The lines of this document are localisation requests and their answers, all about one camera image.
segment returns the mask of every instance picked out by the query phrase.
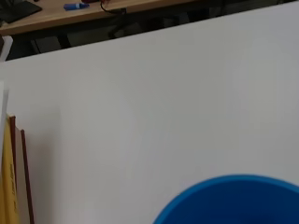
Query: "blue object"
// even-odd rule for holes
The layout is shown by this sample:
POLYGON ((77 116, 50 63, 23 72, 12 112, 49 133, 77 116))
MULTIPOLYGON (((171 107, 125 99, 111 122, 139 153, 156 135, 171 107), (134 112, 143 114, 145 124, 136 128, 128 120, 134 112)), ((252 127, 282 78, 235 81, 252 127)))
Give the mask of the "blue object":
POLYGON ((257 175, 227 175, 179 194, 154 224, 299 223, 299 188, 257 175))
POLYGON ((64 9, 66 11, 69 11, 69 10, 82 9, 89 6, 90 6, 89 4, 85 4, 85 3, 64 4, 64 9))

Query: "white surface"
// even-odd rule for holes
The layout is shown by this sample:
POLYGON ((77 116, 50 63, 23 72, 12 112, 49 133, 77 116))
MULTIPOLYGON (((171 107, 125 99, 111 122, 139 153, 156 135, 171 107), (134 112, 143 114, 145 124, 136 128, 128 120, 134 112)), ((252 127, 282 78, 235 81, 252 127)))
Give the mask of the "white surface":
POLYGON ((299 184, 299 3, 0 66, 37 224, 152 223, 216 175, 299 184))
MULTIPOLYGON (((8 88, 3 81, 0 81, 0 146, 3 145, 4 128, 5 128, 6 117, 7 117, 7 100, 8 100, 8 88)), ((2 168, 2 151, 3 148, 0 147, 0 158, 1 158, 0 176, 1 176, 1 168, 2 168)))

